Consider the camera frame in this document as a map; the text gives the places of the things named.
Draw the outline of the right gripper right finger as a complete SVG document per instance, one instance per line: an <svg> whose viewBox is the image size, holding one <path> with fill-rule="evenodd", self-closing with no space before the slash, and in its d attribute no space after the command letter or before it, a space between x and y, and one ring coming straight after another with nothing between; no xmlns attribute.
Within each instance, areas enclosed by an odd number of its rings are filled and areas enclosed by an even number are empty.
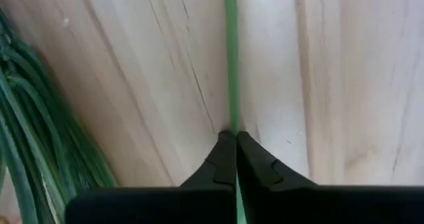
<svg viewBox="0 0 424 224"><path fill-rule="evenodd" d="M319 185L237 135L248 224L424 224L424 186Z"/></svg>

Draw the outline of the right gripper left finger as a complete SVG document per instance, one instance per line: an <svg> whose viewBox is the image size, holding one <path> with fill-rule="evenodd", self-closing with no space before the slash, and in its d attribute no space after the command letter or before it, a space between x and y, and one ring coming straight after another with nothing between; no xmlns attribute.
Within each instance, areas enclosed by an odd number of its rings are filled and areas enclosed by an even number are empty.
<svg viewBox="0 0 424 224"><path fill-rule="evenodd" d="M66 224L235 224L237 141L221 131L202 165L178 187L97 188L66 206Z"/></svg>

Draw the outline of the red tulip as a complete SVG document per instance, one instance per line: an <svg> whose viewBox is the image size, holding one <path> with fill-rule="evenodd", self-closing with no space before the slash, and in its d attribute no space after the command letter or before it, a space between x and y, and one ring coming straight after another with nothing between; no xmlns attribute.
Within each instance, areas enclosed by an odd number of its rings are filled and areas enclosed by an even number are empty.
<svg viewBox="0 0 424 224"><path fill-rule="evenodd" d="M239 44L237 0L225 0L229 123L234 136L239 133Z"/></svg>

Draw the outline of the yellow daffodil bunch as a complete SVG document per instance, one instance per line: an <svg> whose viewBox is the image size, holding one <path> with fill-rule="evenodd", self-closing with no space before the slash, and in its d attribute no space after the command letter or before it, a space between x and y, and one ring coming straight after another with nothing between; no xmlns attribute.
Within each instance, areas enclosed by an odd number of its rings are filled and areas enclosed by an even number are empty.
<svg viewBox="0 0 424 224"><path fill-rule="evenodd" d="M1 9L0 161L11 177L22 224L64 224L73 198L117 186L45 65Z"/></svg>

